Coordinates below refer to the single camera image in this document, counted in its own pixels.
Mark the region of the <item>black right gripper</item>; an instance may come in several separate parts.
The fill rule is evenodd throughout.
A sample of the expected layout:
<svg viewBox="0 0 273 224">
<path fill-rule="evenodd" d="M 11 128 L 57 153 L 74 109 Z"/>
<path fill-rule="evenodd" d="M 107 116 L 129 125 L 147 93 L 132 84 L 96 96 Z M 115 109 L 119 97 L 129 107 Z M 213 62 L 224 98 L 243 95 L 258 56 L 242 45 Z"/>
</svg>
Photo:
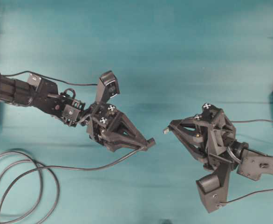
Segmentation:
<svg viewBox="0 0 273 224">
<path fill-rule="evenodd" d="M 223 109 L 203 104 L 201 114 L 172 120 L 170 130 L 191 156 L 203 163 L 204 169 L 211 172 L 224 163 L 234 166 L 235 161 L 227 151 L 236 140 L 236 128 Z"/>
</svg>

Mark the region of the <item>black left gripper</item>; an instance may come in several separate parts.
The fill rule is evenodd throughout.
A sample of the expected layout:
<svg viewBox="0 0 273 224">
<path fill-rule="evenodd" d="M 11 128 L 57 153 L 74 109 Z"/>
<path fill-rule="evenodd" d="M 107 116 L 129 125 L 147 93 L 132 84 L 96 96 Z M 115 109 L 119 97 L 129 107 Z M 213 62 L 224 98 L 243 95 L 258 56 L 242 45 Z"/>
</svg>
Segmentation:
<svg viewBox="0 0 273 224">
<path fill-rule="evenodd" d="M 94 102 L 89 107 L 87 133 L 89 137 L 111 152 L 120 148 L 146 151 L 147 141 L 128 117 L 114 105 Z"/>
</svg>

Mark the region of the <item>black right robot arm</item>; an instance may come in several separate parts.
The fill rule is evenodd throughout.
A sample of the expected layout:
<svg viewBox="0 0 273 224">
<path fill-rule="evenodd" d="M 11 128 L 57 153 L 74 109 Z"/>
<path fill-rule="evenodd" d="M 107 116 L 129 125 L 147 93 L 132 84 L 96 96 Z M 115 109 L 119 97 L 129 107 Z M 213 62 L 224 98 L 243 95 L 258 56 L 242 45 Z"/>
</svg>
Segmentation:
<svg viewBox="0 0 273 224">
<path fill-rule="evenodd" d="M 236 140 L 236 128 L 224 111 L 209 103 L 202 113 L 172 120 L 164 133 L 172 131 L 192 157 L 212 172 L 227 164 L 231 170 L 257 181 L 262 174 L 273 175 L 273 156 L 249 149 Z"/>
</svg>

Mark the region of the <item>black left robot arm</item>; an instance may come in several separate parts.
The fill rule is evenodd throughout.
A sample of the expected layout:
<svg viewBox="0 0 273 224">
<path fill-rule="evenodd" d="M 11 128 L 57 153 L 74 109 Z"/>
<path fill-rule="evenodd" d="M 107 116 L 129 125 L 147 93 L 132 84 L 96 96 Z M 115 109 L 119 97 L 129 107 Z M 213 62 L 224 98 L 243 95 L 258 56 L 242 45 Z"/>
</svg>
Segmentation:
<svg viewBox="0 0 273 224">
<path fill-rule="evenodd" d="M 146 151 L 155 145 L 153 138 L 146 140 L 123 112 L 108 103 L 120 93 L 112 71 L 99 77 L 95 102 L 88 108 L 68 91 L 75 92 L 71 88 L 58 92 L 55 82 L 39 75 L 24 82 L 0 74 L 0 101 L 38 108 L 68 126 L 87 126 L 89 137 L 112 152 L 122 147 Z"/>
</svg>

